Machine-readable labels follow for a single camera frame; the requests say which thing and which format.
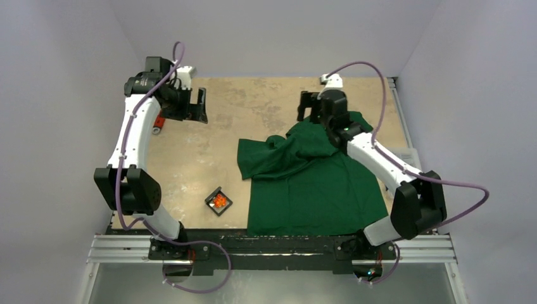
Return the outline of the green t-shirt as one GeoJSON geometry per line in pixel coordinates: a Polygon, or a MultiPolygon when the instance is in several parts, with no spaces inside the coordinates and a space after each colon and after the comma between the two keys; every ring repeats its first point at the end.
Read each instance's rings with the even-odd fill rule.
{"type": "Polygon", "coordinates": [[[309,118],[283,136],[240,139],[237,165],[251,182],[250,235],[351,234],[388,214],[375,175],[309,118]]]}

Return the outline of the black square frame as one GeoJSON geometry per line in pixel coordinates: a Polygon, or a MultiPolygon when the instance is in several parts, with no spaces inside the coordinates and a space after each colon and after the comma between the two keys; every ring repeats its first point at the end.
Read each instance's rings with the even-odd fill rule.
{"type": "Polygon", "coordinates": [[[222,188],[218,187],[205,199],[205,204],[219,217],[232,206],[233,202],[222,192],[222,188]]]}

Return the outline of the orange leaf brooch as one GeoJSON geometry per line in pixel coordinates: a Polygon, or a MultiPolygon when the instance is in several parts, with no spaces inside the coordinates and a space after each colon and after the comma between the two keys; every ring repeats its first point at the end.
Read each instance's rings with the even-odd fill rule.
{"type": "Polygon", "coordinates": [[[227,198],[223,194],[218,193],[212,199],[212,204],[215,208],[223,208],[227,205],[227,198]]]}

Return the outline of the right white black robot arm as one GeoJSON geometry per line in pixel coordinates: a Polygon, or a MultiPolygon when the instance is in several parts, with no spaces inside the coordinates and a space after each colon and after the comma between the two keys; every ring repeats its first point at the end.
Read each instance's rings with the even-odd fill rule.
{"type": "Polygon", "coordinates": [[[335,148],[367,168],[394,194],[391,213],[356,232],[352,253],[370,258],[381,245],[413,239],[447,218],[440,176],[432,170],[421,172],[378,143],[362,123],[352,119],[343,91],[302,91],[299,121],[304,120],[306,109],[311,110],[309,121],[323,126],[335,148]]]}

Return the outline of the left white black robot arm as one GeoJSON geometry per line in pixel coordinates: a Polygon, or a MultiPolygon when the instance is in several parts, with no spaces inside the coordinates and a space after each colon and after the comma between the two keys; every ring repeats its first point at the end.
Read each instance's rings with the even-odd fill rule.
{"type": "Polygon", "coordinates": [[[143,224],[153,235],[152,259],[185,258],[192,253],[183,224],[161,205],[161,186],[148,173],[149,140],[158,116],[168,120],[207,123],[206,90],[191,102],[194,66],[158,56],[146,58],[145,68],[124,85],[125,111],[118,141],[94,181],[106,204],[116,212],[123,230],[143,224]]]}

